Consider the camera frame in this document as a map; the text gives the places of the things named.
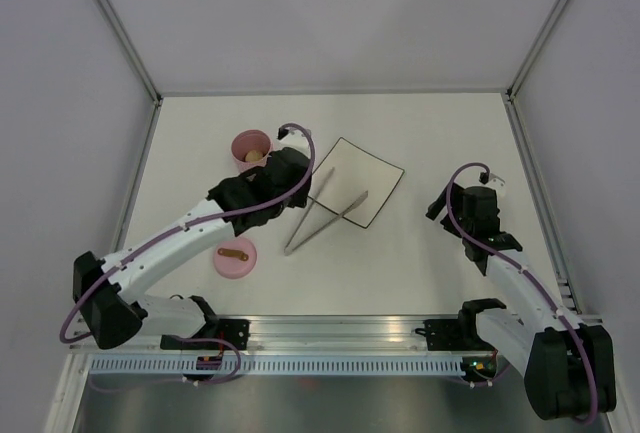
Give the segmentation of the beige bun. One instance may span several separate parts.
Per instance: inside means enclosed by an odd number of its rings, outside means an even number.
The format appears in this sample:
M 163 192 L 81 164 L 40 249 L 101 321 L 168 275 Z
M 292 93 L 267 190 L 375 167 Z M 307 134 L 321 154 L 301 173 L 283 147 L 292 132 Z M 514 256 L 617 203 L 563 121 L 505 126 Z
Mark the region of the beige bun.
M 264 157 L 264 154 L 260 150 L 250 150 L 246 153 L 244 161 L 246 163 L 256 163 Z

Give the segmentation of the metal tongs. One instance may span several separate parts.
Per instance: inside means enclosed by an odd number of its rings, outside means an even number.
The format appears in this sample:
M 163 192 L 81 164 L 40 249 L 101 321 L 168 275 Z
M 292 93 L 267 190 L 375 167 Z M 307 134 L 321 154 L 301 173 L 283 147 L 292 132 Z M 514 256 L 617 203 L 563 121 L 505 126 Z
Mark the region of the metal tongs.
M 333 182 L 334 173 L 335 169 L 330 168 L 319 183 L 314 196 L 309 198 L 304 213 L 284 245 L 283 254 L 285 256 L 292 255 L 339 220 L 344 219 L 349 213 L 357 210 L 368 199 L 369 192 L 364 190 L 357 197 L 346 203 L 338 212 L 327 210 L 320 204 L 320 198 Z

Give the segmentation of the pink round container lid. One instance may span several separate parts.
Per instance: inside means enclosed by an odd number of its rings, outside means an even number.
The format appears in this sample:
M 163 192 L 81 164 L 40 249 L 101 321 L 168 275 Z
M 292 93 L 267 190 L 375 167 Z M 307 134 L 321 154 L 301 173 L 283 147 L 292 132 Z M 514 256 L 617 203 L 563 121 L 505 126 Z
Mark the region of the pink round container lid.
M 254 243 L 247 238 L 237 237 L 214 248 L 213 266 L 221 277 L 238 280 L 255 268 L 257 259 Z

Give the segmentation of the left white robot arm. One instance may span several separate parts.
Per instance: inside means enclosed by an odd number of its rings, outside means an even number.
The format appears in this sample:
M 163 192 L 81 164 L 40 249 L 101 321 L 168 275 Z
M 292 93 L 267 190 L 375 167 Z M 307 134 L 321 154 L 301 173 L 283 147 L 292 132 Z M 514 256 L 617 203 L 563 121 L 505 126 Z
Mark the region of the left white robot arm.
M 136 336 L 161 336 L 169 349 L 190 342 L 206 349 L 218 337 L 219 319 L 206 300 L 158 298 L 148 290 L 201 252 L 302 208 L 311 186 L 314 154 L 284 147 L 264 166 L 222 180 L 205 199 L 162 232 L 103 258 L 92 252 L 74 262 L 73 311 L 103 350 Z

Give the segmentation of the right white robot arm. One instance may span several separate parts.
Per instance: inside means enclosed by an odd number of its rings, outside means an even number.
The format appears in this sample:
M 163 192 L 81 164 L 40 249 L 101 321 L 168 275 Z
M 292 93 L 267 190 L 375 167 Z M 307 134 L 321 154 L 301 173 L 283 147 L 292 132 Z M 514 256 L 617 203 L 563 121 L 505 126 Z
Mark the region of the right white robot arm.
M 500 227 L 497 193 L 447 185 L 426 216 L 460 238 L 466 258 L 504 295 L 464 302 L 456 334 L 462 345 L 500 353 L 524 381 L 543 420 L 587 422 L 617 406 L 612 338 L 588 325 L 545 287 L 522 245 Z

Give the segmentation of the pink cylindrical lunch container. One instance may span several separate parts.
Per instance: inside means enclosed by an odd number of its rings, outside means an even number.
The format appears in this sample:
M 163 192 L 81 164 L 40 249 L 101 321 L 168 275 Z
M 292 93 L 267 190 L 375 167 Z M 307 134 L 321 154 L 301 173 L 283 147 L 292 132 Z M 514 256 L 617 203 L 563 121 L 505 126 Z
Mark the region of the pink cylindrical lunch container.
M 260 130 L 239 133 L 231 143 L 231 155 L 240 173 L 266 165 L 272 151 L 271 138 Z

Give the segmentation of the white square plate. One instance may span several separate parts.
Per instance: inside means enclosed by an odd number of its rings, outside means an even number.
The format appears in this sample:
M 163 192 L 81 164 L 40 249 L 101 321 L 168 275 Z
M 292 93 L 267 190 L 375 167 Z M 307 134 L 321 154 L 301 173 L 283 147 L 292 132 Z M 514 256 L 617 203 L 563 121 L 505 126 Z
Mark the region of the white square plate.
M 341 137 L 312 176 L 310 198 L 340 214 L 363 193 L 365 200 L 344 218 L 367 229 L 404 176 L 404 170 Z

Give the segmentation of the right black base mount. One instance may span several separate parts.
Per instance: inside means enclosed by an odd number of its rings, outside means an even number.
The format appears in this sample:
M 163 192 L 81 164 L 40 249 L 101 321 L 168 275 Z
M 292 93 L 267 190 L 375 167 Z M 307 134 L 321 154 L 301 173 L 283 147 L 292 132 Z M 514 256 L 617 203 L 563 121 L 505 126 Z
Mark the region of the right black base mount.
M 465 351 L 467 344 L 457 319 L 434 318 L 423 322 L 427 349 L 431 352 Z

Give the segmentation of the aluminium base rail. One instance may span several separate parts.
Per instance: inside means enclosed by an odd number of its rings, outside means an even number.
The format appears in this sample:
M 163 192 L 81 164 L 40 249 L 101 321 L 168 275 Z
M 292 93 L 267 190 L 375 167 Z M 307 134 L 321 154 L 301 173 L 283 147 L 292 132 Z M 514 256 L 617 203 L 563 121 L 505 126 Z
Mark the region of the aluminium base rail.
M 72 344 L 92 338 L 101 349 L 117 348 L 133 338 L 149 341 L 171 335 L 187 339 L 207 324 L 215 326 L 219 319 L 231 318 L 217 316 L 197 298 L 148 305 L 136 303 L 111 313 L 95 313 L 83 320 L 81 333 L 70 336 L 68 330 L 74 317 L 71 314 L 63 323 L 60 341 Z M 467 344 L 465 351 L 496 349 L 504 352 L 507 346 L 517 342 L 527 349 L 536 334 L 552 329 L 562 334 L 573 329 L 579 337 L 584 337 L 589 329 L 594 332 L 604 329 L 600 319 L 580 317 L 571 310 L 561 311 L 547 318 L 545 323 L 535 323 L 525 321 L 504 308 L 474 310 L 471 304 L 466 304 L 456 316 L 436 315 L 417 319 L 406 316 L 260 316 L 231 319 L 250 321 L 248 343 L 265 336 L 270 342 L 333 344 L 360 340 L 403 342 L 411 335 L 424 337 L 423 322 L 434 318 L 458 320 Z

